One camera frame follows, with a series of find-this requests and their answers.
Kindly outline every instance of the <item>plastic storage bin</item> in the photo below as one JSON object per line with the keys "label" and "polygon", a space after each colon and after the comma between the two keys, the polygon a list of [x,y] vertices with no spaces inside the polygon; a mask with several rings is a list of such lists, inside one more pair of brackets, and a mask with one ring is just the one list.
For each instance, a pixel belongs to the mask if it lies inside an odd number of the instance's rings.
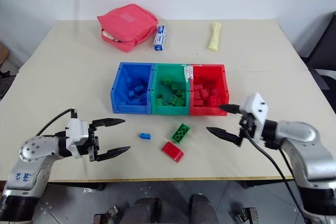
{"label": "plastic storage bin", "polygon": [[114,113],[151,113],[153,72],[153,63],[120,63],[111,89]]}
{"label": "plastic storage bin", "polygon": [[190,115],[227,115],[218,108],[229,102],[224,65],[191,65]]}
{"label": "plastic storage bin", "polygon": [[182,64],[156,63],[151,89],[152,114],[188,115],[190,83]]}

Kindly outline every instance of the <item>chair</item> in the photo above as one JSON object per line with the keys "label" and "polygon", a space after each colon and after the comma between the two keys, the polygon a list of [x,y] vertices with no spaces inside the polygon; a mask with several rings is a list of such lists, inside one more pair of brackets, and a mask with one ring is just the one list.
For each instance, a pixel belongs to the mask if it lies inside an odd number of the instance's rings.
{"label": "chair", "polygon": [[336,12],[309,57],[302,60],[336,113]]}

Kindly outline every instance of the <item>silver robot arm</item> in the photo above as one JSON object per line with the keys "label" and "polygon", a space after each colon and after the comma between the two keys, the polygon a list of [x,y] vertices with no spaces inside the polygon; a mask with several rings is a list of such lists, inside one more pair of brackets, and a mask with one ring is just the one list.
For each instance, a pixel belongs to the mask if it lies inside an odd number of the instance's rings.
{"label": "silver robot arm", "polygon": [[86,154],[89,154],[90,161],[102,161],[116,157],[130,148],[116,148],[98,155],[99,142],[95,136],[97,127],[117,125],[124,120],[101,119],[88,125],[77,118],[76,112],[71,112],[71,117],[65,131],[53,136],[40,136],[40,131],[37,136],[21,145],[19,159],[0,199],[0,224],[32,222],[34,208],[47,186],[55,161],[69,156],[81,158]]}
{"label": "silver robot arm", "polygon": [[306,223],[336,223],[336,161],[322,145],[317,129],[303,122],[266,120],[268,106],[258,93],[250,95],[242,106],[226,104],[220,108],[243,115],[240,134],[208,127],[212,134],[237,146],[251,135],[255,143],[261,139],[265,147],[284,151],[300,191],[300,210]]}

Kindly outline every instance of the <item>gray floor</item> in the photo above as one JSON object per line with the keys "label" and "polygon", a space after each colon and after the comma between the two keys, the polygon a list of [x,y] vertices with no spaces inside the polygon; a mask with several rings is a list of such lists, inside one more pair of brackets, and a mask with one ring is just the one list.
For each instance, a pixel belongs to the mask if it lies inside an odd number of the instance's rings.
{"label": "gray floor", "polygon": [[[297,189],[290,182],[292,189]],[[194,193],[206,195],[219,223],[234,223],[233,207],[256,207],[259,223],[303,224],[303,219],[283,183],[243,189],[235,181],[174,181],[109,183],[103,191],[84,193],[83,188],[48,185],[36,207],[34,223],[92,223],[94,214],[102,214],[114,205],[125,208],[142,197],[163,201],[162,222],[188,223],[188,202]]]}

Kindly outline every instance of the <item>yellow object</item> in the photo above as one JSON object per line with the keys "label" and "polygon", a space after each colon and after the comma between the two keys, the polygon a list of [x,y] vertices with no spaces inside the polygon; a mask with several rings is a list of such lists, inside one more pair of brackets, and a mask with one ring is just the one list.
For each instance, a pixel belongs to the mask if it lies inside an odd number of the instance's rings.
{"label": "yellow object", "polygon": [[212,23],[212,37],[208,49],[218,51],[218,38],[219,38],[219,31],[222,27],[221,23],[213,22]]}

